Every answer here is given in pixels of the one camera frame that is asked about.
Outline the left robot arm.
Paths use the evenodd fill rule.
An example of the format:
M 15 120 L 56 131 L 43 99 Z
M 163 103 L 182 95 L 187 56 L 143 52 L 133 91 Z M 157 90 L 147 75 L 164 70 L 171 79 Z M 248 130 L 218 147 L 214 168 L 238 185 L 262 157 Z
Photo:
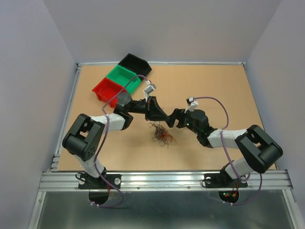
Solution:
M 118 95 L 113 113 L 95 117 L 80 114 L 63 138 L 62 147 L 78 159 L 96 188 L 106 183 L 106 168 L 95 159 L 101 137 L 107 132 L 128 128 L 133 120 L 131 113 L 143 114 L 147 121 L 166 122 L 169 127 L 175 122 L 174 113 L 167 115 L 155 96 L 133 100 L 128 92 L 123 92 Z

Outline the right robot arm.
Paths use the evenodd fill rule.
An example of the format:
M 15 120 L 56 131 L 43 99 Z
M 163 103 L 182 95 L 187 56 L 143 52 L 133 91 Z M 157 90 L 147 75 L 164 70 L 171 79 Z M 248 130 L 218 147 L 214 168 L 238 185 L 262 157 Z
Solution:
M 178 121 L 177 128 L 188 128 L 196 134 L 198 142 L 208 148 L 223 147 L 239 149 L 242 157 L 230 161 L 212 184 L 230 186 L 237 179 L 252 172 L 265 173 L 282 155 L 283 150 L 260 126 L 252 125 L 242 130 L 222 130 L 210 126 L 208 117 L 202 110 L 186 111 L 176 108 L 169 115 L 169 127 Z

